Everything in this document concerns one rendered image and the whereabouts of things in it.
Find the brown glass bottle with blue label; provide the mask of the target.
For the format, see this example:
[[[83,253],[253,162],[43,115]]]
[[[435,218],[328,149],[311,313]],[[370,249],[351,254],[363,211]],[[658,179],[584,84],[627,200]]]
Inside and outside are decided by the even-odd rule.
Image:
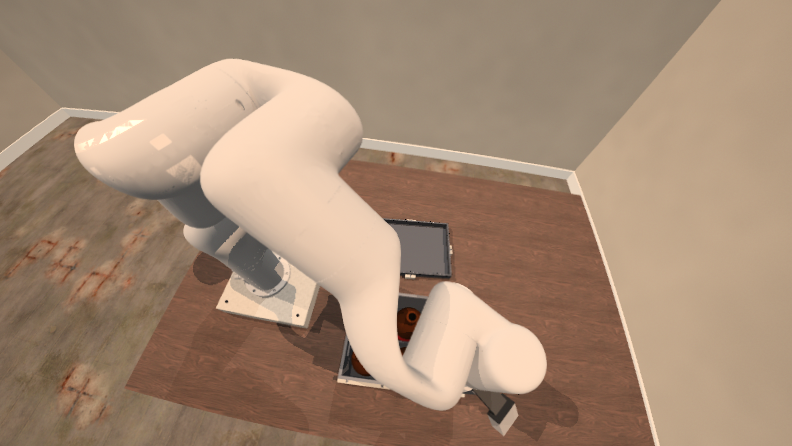
[[[362,364],[361,364],[361,363],[358,361],[358,359],[357,359],[357,357],[356,357],[356,355],[355,355],[354,351],[353,351],[353,353],[352,353],[352,356],[351,356],[351,363],[352,363],[352,366],[353,366],[354,370],[355,370],[355,371],[356,371],[358,374],[360,374],[360,375],[362,375],[362,376],[371,376],[371,375],[370,375],[370,374],[369,374],[369,373],[368,373],[368,372],[367,372],[367,371],[364,369],[364,367],[362,366]]]

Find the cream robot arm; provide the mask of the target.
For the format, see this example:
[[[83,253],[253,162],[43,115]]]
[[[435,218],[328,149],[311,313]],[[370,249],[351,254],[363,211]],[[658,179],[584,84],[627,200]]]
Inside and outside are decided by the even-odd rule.
[[[356,357],[378,382],[439,411],[454,407],[466,384],[504,436],[518,412],[503,393],[541,384],[543,346],[467,287],[444,281],[432,288],[403,362],[399,237],[338,175],[362,140],[355,109],[328,85],[225,59],[83,126],[74,147],[104,184],[160,199],[185,224],[186,240],[244,277],[252,294],[280,292],[290,263],[334,295]]]

